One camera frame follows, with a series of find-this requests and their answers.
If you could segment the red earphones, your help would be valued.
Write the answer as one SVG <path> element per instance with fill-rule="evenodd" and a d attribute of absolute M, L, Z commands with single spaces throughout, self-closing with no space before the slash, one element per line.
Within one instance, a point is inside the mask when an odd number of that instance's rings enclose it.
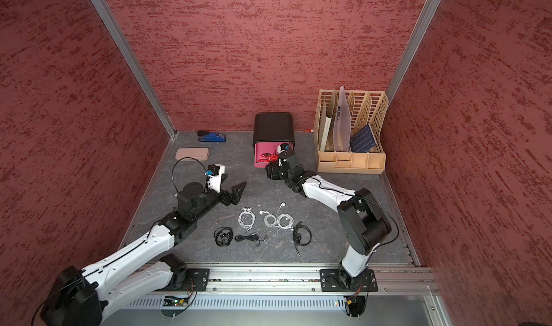
<path fill-rule="evenodd" d="M 270 163 L 270 162 L 277 162 L 279 159 L 279 156 L 277 153 L 263 153 L 258 162 L 259 163 Z"/>

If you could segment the pink drawer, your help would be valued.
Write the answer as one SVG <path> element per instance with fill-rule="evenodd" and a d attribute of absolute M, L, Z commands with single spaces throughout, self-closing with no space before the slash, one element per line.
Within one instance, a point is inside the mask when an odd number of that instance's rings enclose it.
<path fill-rule="evenodd" d="M 277 162 L 280 153 L 293 148 L 291 142 L 258 142 L 254 144 L 254 167 L 264 168 L 269 163 Z"/>

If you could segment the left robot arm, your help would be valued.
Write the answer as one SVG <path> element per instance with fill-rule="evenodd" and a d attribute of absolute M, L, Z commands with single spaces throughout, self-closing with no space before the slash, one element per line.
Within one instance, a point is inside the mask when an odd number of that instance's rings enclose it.
<path fill-rule="evenodd" d="M 178 204 L 136 241 L 85 268 L 69 266 L 33 314 L 46 325 L 100 325 L 136 299 L 185 284 L 187 265 L 169 251 L 183 242 L 215 206 L 237 205 L 247 184 L 221 189 L 192 182 L 176 195 Z"/>

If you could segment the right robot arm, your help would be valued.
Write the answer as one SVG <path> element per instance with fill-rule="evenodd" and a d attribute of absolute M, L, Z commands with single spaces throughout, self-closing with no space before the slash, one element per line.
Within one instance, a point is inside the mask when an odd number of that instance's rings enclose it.
<path fill-rule="evenodd" d="M 277 149 L 277 160 L 265 167 L 267 177 L 281 180 L 296 194 L 316 200 L 339 215 L 349 248 L 338 266 L 342 287 L 351 289 L 368 274 L 368 263 L 397 225 L 371 191 L 354 191 L 332 184 L 303 168 L 290 144 Z"/>

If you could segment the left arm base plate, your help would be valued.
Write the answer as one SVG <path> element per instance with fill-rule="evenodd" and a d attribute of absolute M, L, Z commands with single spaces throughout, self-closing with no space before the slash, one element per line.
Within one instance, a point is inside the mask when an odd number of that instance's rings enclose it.
<path fill-rule="evenodd" d="M 173 291 L 194 291 L 205 292 L 209 282 L 211 270 L 208 268 L 186 268 L 173 275 L 174 282 L 171 287 Z"/>

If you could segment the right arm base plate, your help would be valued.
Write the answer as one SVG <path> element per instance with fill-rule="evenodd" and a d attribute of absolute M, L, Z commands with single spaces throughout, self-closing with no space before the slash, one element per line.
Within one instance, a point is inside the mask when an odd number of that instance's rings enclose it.
<path fill-rule="evenodd" d="M 321 269 L 321 289 L 323 292 L 377 292 L 378 285 L 375 273 L 366 268 L 357 277 L 350 277 L 344 269 Z"/>

